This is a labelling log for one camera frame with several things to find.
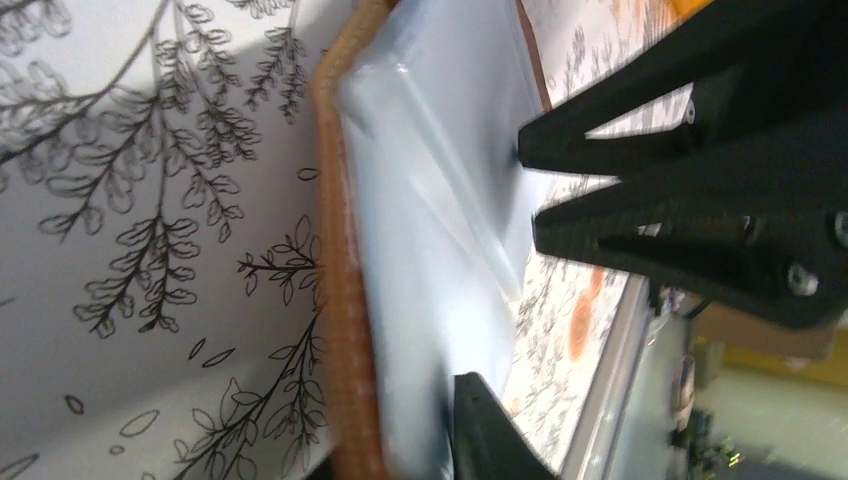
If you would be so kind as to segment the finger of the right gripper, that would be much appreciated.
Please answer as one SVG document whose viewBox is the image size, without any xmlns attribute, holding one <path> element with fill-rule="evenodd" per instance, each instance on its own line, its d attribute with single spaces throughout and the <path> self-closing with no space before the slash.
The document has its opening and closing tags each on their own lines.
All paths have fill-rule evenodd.
<svg viewBox="0 0 848 480">
<path fill-rule="evenodd" d="M 712 1 L 523 126 L 528 168 L 626 178 L 847 99 L 843 1 Z"/>
<path fill-rule="evenodd" d="M 749 139 L 540 213 L 537 249 L 624 270 L 789 329 L 847 307 L 843 132 Z"/>
</svg>

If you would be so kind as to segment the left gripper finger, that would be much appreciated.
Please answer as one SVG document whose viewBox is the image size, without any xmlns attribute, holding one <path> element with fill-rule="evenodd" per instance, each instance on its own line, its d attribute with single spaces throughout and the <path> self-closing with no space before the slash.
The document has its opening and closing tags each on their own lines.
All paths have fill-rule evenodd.
<svg viewBox="0 0 848 480">
<path fill-rule="evenodd" d="M 475 372 L 454 377 L 451 451 L 456 479 L 556 479 Z"/>
</svg>

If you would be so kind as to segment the brown leather card holder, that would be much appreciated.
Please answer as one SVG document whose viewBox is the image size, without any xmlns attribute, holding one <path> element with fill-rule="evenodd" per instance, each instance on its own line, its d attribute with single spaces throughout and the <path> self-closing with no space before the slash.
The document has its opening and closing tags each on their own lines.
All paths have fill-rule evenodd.
<svg viewBox="0 0 848 480">
<path fill-rule="evenodd" d="M 362 1 L 310 82 L 337 479 L 456 479 L 454 377 L 503 407 L 511 306 L 550 176 L 517 133 L 550 106 L 518 1 Z"/>
</svg>

